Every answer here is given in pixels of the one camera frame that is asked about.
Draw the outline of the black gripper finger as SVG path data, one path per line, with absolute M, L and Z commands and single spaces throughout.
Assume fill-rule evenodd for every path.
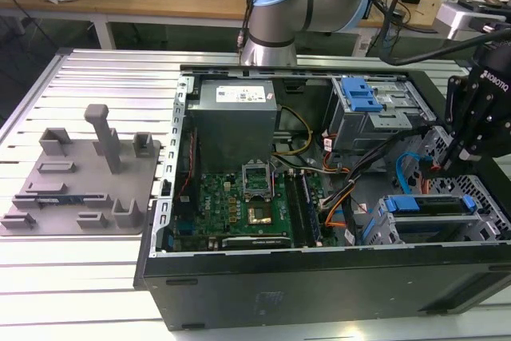
M 443 169 L 452 169 L 460 152 L 459 123 L 464 116 L 467 84 L 467 76 L 452 76 L 448 81 L 445 120 L 450 127 L 451 142 L 442 158 L 441 166 Z
M 469 88 L 467 91 L 457 133 L 460 160 L 479 161 L 491 154 L 489 136 L 495 103 L 490 91 L 484 91 L 483 88 Z

